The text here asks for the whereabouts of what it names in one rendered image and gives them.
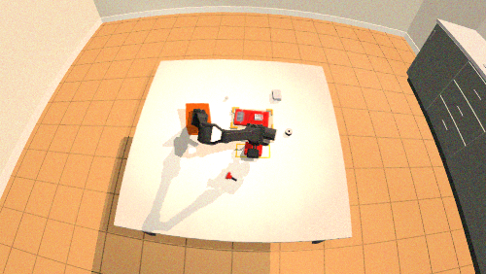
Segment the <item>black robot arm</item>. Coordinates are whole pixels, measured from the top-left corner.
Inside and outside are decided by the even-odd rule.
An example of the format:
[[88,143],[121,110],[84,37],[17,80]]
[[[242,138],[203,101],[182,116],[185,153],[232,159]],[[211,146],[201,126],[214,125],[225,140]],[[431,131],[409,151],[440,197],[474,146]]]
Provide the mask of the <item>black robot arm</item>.
[[[197,141],[200,144],[214,146],[219,143],[228,144],[229,142],[248,140],[257,143],[257,146],[268,146],[270,140],[275,141],[277,129],[263,126],[263,124],[247,123],[245,129],[227,130],[220,128],[217,124],[208,122],[209,115],[206,110],[193,109],[191,124],[198,127]],[[211,142],[213,126],[218,128],[221,139]]]

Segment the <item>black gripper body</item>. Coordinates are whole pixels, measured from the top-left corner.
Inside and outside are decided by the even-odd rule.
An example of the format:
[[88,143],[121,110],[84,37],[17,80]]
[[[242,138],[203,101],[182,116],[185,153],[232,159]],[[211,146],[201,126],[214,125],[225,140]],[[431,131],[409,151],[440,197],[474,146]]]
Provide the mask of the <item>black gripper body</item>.
[[247,157],[248,158],[259,158],[260,151],[257,149],[257,147],[258,147],[257,143],[249,142],[249,144],[253,145],[253,148],[247,150]]

